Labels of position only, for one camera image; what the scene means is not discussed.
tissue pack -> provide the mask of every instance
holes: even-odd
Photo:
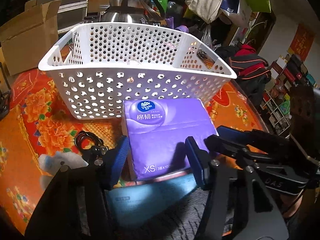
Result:
[[[133,180],[148,180],[190,167],[184,142],[193,136],[200,149],[216,129],[196,98],[125,100],[122,132],[129,137]]]

vinda logo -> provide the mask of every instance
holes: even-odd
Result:
[[[137,108],[140,112],[146,112],[151,109],[155,109],[156,105],[152,101],[141,101],[138,103]]]

stainless steel kettle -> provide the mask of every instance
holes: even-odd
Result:
[[[165,19],[165,12],[158,0],[153,0],[159,9],[159,16],[149,5],[150,0],[109,0],[110,7],[101,17],[101,22],[130,22],[148,24]]]

orange floral tablecloth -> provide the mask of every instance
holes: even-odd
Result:
[[[216,127],[263,129],[246,98],[231,83],[207,104]],[[0,121],[0,205],[18,230],[24,233],[43,190],[37,158],[56,151],[79,153],[74,137],[80,130],[95,133],[110,148],[121,135],[121,119],[80,121],[72,117],[55,84],[44,72],[22,73],[12,85],[9,114]],[[120,179],[117,187],[133,182]]]

white plastic basket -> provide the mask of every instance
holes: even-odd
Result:
[[[60,50],[73,40],[63,62]],[[207,67],[204,51],[215,63]],[[78,119],[122,116],[122,100],[200,98],[208,102],[235,72],[194,36],[132,23],[88,23],[66,33],[43,57],[47,71]]]

